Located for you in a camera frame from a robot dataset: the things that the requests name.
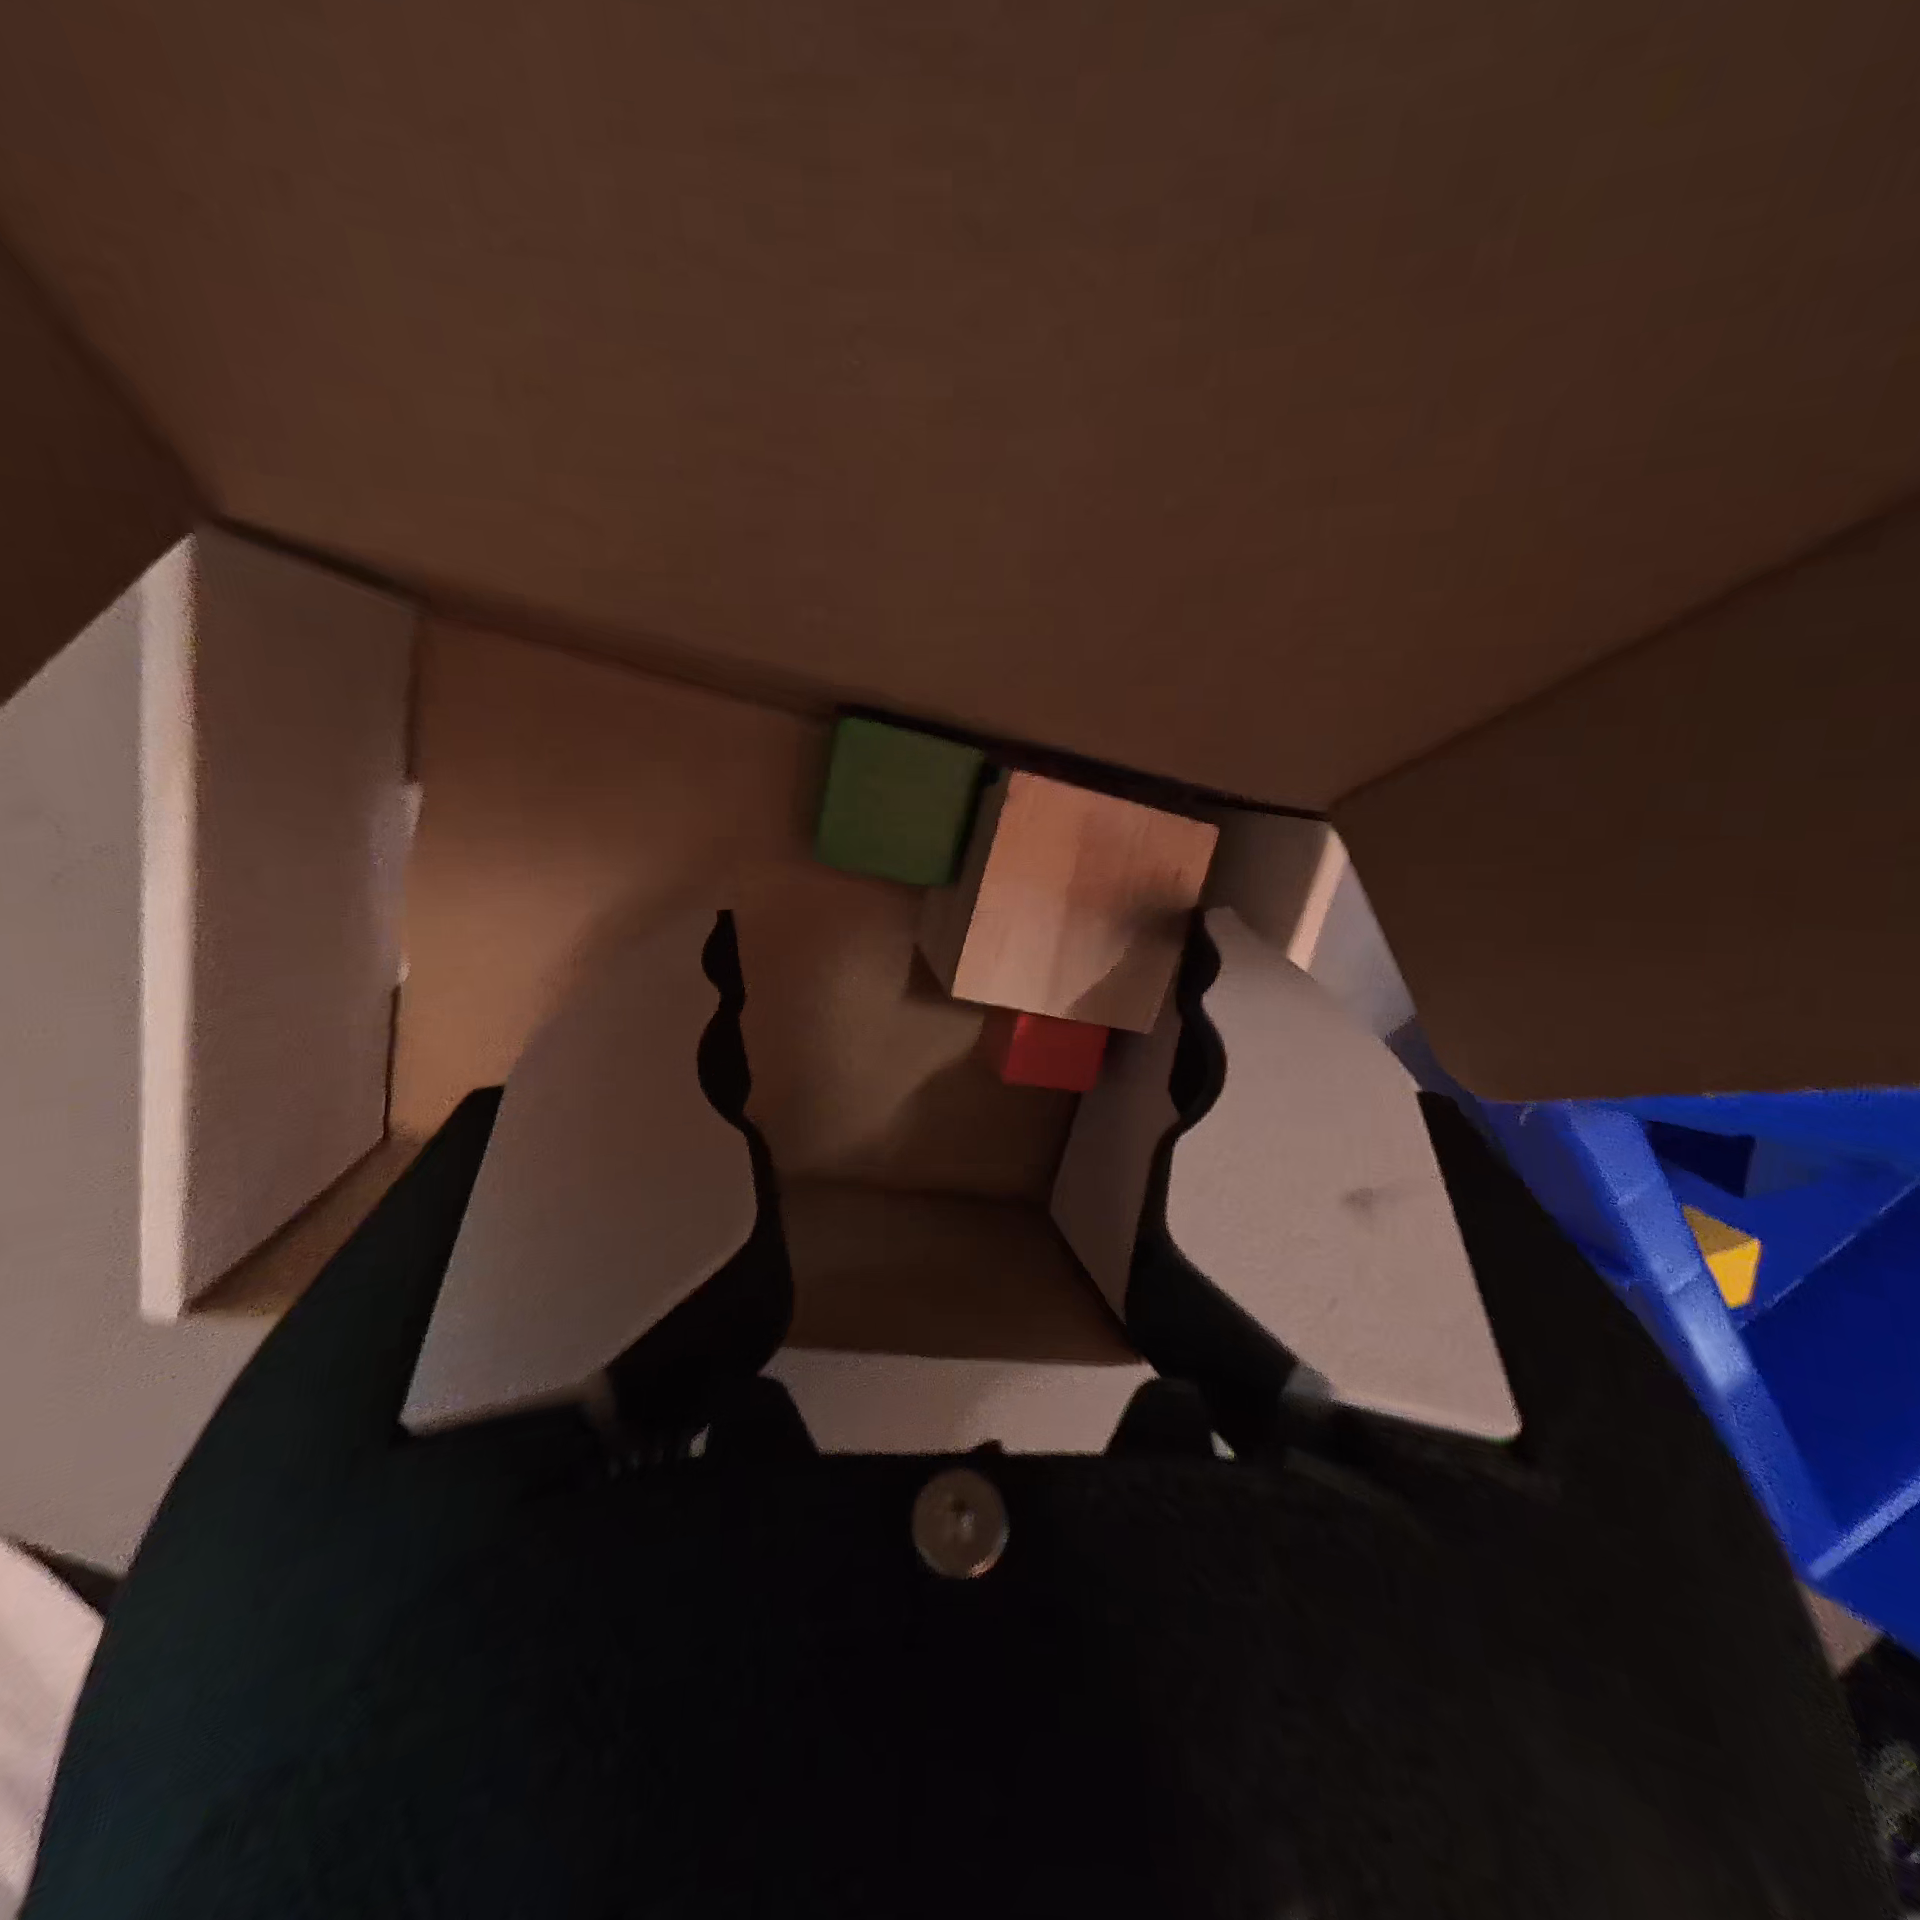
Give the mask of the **yellow wooden cube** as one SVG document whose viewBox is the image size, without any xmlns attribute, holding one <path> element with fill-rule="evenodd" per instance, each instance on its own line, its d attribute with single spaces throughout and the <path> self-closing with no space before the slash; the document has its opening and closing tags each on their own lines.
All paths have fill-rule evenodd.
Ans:
<svg viewBox="0 0 1920 1920">
<path fill-rule="evenodd" d="M 1759 1237 L 1693 1204 L 1682 1204 L 1682 1218 L 1725 1308 L 1730 1312 L 1749 1308 L 1759 1283 Z"/>
</svg>

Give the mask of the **blue plastic bin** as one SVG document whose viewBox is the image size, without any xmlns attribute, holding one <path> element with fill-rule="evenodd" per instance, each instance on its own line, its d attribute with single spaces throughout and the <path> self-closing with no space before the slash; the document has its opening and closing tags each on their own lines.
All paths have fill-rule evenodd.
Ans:
<svg viewBox="0 0 1920 1920">
<path fill-rule="evenodd" d="M 1389 1037 L 1623 1295 L 1823 1599 L 1918 1651 L 1918 1093 L 1478 1100 Z M 1762 1242 L 1730 1312 L 1682 1204 Z"/>
</svg>

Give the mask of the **natural wooden cube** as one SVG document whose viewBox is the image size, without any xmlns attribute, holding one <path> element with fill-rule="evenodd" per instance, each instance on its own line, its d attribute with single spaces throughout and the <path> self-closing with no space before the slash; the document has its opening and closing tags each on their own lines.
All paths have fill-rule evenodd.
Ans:
<svg viewBox="0 0 1920 1920">
<path fill-rule="evenodd" d="M 990 779 L 919 956 L 958 1000 L 1144 1035 L 1160 1019 L 1217 828 L 1030 773 Z"/>
</svg>

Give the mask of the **red wooden cube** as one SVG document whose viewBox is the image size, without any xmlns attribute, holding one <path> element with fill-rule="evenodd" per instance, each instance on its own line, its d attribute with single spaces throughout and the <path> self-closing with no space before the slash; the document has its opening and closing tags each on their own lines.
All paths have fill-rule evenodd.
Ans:
<svg viewBox="0 0 1920 1920">
<path fill-rule="evenodd" d="M 1009 1087 L 1083 1094 L 1097 1086 L 1110 1029 L 1054 1014 L 995 1014 L 991 1066 Z"/>
</svg>

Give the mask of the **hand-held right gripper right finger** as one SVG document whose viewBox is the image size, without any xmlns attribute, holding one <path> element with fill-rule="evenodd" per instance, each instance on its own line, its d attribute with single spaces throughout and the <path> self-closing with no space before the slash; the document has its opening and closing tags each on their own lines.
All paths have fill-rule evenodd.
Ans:
<svg viewBox="0 0 1920 1920">
<path fill-rule="evenodd" d="M 1136 1351 L 1238 1442 L 1283 1400 L 1510 1442 L 1522 1426 L 1418 1093 L 1224 906 L 1110 1044 L 1049 1214 Z"/>
</svg>

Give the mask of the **white cardboard mailer box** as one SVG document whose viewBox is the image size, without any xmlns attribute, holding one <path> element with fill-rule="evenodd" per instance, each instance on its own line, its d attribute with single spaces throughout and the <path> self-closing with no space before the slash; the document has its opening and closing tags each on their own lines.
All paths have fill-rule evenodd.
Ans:
<svg viewBox="0 0 1920 1920">
<path fill-rule="evenodd" d="M 1915 1084 L 1915 4 L 5 4 L 5 245 L 109 516 L 1327 808 L 1478 1093 Z"/>
</svg>

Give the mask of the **green wooden cube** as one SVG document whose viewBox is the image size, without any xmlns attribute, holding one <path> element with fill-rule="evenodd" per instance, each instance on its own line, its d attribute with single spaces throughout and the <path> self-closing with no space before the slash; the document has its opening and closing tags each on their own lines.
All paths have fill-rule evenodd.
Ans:
<svg viewBox="0 0 1920 1920">
<path fill-rule="evenodd" d="M 814 855 L 829 869 L 919 888 L 947 885 L 961 861 L 986 774 L 977 747 L 842 712 L 831 722 Z"/>
</svg>

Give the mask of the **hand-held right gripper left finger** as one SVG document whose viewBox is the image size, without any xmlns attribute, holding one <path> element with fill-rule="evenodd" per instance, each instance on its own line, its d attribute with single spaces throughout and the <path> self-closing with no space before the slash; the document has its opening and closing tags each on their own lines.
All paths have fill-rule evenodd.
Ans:
<svg viewBox="0 0 1920 1920">
<path fill-rule="evenodd" d="M 499 1091 L 409 1431 L 603 1379 L 640 1431 L 686 1432 L 777 1356 L 795 1283 L 744 1007 L 723 908 L 630 926 L 581 963 Z"/>
</svg>

